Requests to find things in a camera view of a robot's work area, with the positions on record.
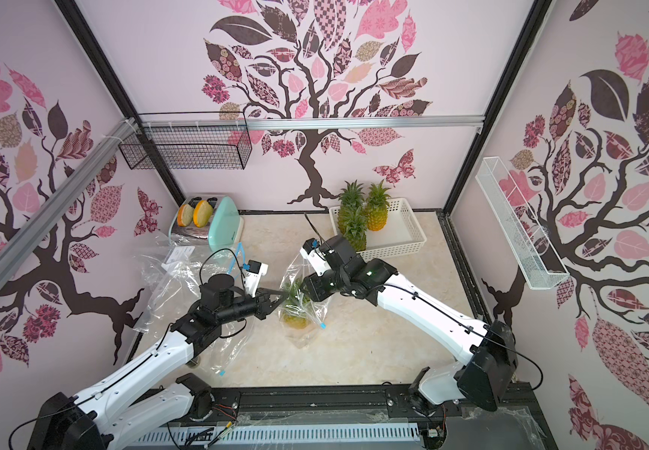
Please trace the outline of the zip-top bag clear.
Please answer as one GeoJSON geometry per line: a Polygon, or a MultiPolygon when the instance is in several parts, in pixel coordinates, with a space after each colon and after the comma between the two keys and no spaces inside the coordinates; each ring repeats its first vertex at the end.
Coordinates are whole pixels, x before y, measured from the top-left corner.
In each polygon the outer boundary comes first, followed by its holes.
{"type": "MultiPolygon", "coordinates": [[[[137,322],[137,330],[142,334],[137,353],[142,354],[160,343],[172,326],[196,311],[202,296],[201,285],[209,277],[228,272],[223,264],[163,264],[160,273],[150,277],[152,294],[148,297],[144,315],[137,322]]],[[[208,376],[224,377],[236,358],[243,354],[253,332],[252,319],[225,324],[220,337],[195,356],[189,365],[208,376]]]]}
{"type": "Polygon", "coordinates": [[[243,272],[247,269],[247,257],[244,245],[239,242],[211,254],[215,265],[222,268],[228,275],[243,272]]]}
{"type": "Polygon", "coordinates": [[[204,240],[156,232],[144,238],[133,260],[152,294],[169,287],[195,294],[200,284],[199,270],[210,254],[204,240]]]}
{"type": "Polygon", "coordinates": [[[297,255],[285,271],[279,288],[285,300],[277,309],[285,338],[297,349],[311,345],[326,330],[328,300],[314,302],[302,288],[307,276],[315,275],[311,265],[297,255]]]}

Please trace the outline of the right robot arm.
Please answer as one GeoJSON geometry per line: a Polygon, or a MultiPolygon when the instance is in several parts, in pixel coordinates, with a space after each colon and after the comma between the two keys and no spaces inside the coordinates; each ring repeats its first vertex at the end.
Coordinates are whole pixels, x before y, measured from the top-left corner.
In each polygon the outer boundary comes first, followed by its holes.
{"type": "Polygon", "coordinates": [[[420,401],[439,406],[466,399],[489,412],[498,409],[517,370],[511,327],[486,324],[444,305],[381,259],[365,261],[344,237],[307,240],[300,249],[314,270],[301,285],[314,302],[335,293],[366,300],[408,320],[446,348],[451,364],[424,369],[412,384],[420,401]]]}

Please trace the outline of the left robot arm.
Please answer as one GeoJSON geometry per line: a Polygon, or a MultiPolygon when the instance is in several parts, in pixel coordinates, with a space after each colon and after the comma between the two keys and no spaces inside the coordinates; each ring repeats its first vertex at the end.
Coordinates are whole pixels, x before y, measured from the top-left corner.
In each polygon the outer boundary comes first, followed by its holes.
{"type": "Polygon", "coordinates": [[[232,276],[213,275],[187,314],[148,350],[72,397],[50,397],[34,421],[28,448],[124,449],[172,420],[209,416],[211,388],[196,375],[184,375],[151,397],[146,392],[222,339],[225,324],[250,316],[264,320],[285,298],[259,286],[242,290],[232,276]]]}

